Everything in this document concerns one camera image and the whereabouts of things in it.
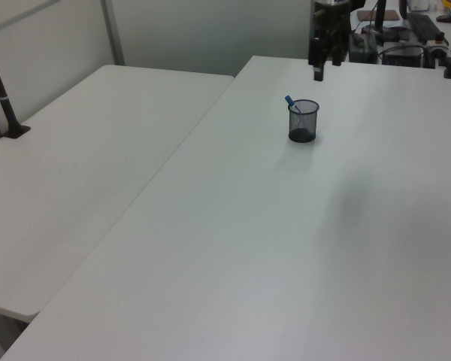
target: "computer keyboard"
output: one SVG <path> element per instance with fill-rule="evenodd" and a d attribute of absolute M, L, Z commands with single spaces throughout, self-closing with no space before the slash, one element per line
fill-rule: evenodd
<path fill-rule="evenodd" d="M 407 19 L 418 41 L 423 44 L 428 40 L 435 40 L 436 34 L 440 32 L 428 15 L 407 13 Z"/>

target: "desk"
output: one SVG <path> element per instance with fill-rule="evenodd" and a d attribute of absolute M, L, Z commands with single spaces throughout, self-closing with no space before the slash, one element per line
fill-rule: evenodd
<path fill-rule="evenodd" d="M 0 139 L 0 313 L 41 311 L 231 81 L 105 66 Z"/>
<path fill-rule="evenodd" d="M 326 66 L 253 57 L 2 361 L 451 361 L 451 80 Z"/>

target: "white table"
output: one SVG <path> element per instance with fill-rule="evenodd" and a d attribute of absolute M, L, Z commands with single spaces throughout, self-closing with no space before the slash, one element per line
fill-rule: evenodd
<path fill-rule="evenodd" d="M 105 66 L 0 140 L 0 313 L 30 321 L 232 77 Z"/>
<path fill-rule="evenodd" d="M 451 361 L 451 80 L 326 66 L 253 57 L 2 361 Z"/>

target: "black mesh cup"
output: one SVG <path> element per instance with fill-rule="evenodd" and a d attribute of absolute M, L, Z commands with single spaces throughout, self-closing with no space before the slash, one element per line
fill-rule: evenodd
<path fill-rule="evenodd" d="M 307 143 L 316 139 L 316 120 L 319 104 L 312 100 L 295 100 L 289 109 L 289 139 L 298 143 Z"/>

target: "blue pen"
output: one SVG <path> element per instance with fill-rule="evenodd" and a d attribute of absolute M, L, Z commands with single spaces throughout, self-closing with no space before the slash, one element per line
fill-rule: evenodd
<path fill-rule="evenodd" d="M 295 108 L 299 113 L 301 113 L 301 111 L 299 110 L 298 106 L 294 103 L 294 101 L 292 100 L 292 98 L 290 96 L 286 96 L 284 99 L 289 104 L 289 107 Z"/>

